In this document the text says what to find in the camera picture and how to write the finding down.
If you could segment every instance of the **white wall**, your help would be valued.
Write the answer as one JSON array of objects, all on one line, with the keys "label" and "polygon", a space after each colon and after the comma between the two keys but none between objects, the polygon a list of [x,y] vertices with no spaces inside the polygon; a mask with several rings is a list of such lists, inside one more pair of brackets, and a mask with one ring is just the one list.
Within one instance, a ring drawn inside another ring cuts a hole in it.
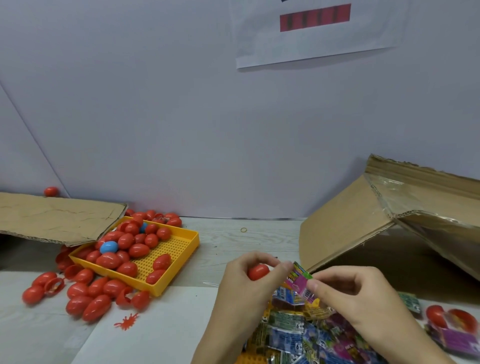
[{"label": "white wall", "polygon": [[225,0],[0,8],[0,80],[73,197],[301,217],[371,152],[480,178],[477,0],[413,0],[398,48],[242,71]]},{"label": "white wall", "polygon": [[41,195],[48,186],[68,196],[0,85],[0,191]]}]

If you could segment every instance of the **cardboard box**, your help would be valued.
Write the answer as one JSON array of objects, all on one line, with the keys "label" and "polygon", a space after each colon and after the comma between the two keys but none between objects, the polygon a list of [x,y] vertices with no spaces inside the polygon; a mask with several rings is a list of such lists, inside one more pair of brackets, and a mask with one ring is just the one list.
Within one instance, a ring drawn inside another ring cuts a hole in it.
[{"label": "cardboard box", "polygon": [[[395,226],[410,234],[385,235]],[[299,245],[310,272],[377,266],[399,291],[480,303],[480,181],[371,155],[302,223]]]},{"label": "cardboard box", "polygon": [[76,246],[96,241],[126,204],[0,192],[0,233]]}]

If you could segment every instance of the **blue plastic egg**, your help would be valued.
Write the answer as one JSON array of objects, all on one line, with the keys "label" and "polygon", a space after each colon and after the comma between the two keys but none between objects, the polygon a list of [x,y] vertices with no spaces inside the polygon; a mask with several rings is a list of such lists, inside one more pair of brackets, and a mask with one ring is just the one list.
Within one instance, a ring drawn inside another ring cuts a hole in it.
[{"label": "blue plastic egg", "polygon": [[109,242],[104,242],[99,250],[100,250],[100,253],[105,254],[108,252],[116,253],[118,249],[119,249],[119,245],[116,242],[109,241]]},{"label": "blue plastic egg", "polygon": [[143,223],[142,227],[140,228],[140,233],[144,234],[145,233],[145,228],[148,226],[146,222]]}]

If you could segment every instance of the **red printed bar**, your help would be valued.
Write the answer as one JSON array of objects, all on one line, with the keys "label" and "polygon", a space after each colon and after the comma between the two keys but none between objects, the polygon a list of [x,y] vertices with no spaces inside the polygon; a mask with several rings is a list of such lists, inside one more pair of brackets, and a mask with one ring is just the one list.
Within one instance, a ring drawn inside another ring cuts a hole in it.
[{"label": "red printed bar", "polygon": [[280,16],[280,32],[350,21],[352,4],[293,12]]}]

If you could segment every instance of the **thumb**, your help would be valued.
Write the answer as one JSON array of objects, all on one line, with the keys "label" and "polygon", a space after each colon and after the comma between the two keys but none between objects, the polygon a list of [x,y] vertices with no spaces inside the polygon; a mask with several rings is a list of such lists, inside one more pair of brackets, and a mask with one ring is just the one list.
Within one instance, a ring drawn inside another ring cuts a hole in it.
[{"label": "thumb", "polygon": [[286,261],[278,264],[266,276],[258,280],[258,282],[263,286],[262,291],[268,292],[268,294],[271,295],[272,292],[275,291],[287,279],[287,276],[292,269],[292,262]]},{"label": "thumb", "polygon": [[309,279],[307,288],[320,298],[320,302],[334,308],[341,315],[345,316],[344,313],[349,312],[350,296],[348,294],[337,291],[335,288],[316,279]]}]

